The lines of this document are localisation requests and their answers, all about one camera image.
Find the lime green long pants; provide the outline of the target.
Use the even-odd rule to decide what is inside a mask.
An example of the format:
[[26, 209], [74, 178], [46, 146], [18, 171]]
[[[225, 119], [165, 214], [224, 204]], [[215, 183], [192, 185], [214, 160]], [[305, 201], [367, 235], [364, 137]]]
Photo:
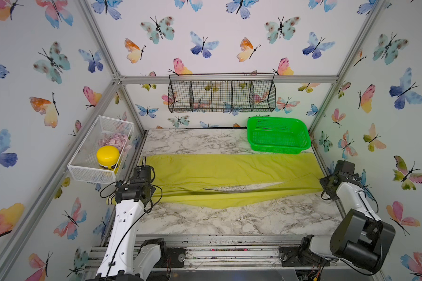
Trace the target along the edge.
[[163, 203], [223, 209], [316, 193], [324, 174], [313, 153], [153, 155]]

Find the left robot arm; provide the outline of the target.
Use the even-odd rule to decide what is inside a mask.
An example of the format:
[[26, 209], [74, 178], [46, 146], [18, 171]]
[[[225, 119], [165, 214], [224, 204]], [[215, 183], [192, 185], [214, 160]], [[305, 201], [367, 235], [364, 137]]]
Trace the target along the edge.
[[114, 224], [102, 263], [94, 281], [146, 281], [163, 254], [165, 242], [162, 238], [145, 241], [134, 257], [137, 224], [149, 214], [155, 203], [152, 201], [157, 186], [155, 170], [142, 165], [134, 168], [133, 176], [116, 184]]

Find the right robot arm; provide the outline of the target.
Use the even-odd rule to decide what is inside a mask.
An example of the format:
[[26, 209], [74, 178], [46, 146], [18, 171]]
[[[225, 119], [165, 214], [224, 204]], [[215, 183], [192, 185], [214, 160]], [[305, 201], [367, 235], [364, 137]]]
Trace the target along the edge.
[[320, 264], [342, 261], [363, 275], [375, 275], [395, 238], [394, 226], [374, 212], [354, 163], [339, 160], [320, 183], [329, 200], [340, 201], [345, 216], [332, 235], [303, 238], [300, 255]]

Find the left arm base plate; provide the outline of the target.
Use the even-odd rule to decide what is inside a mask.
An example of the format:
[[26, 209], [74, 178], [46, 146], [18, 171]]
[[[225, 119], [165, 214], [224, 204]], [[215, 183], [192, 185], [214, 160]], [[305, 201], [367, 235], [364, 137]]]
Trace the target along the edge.
[[184, 248], [163, 248], [160, 245], [150, 244], [140, 248], [133, 263], [136, 271], [153, 270], [158, 268], [183, 268], [186, 259]]

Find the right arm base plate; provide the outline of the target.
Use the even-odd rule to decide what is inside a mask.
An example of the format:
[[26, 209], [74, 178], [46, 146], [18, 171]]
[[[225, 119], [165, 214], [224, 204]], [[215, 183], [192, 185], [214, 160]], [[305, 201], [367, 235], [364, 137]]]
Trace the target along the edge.
[[282, 267], [313, 267], [331, 264], [324, 257], [300, 247], [279, 248], [279, 259]]

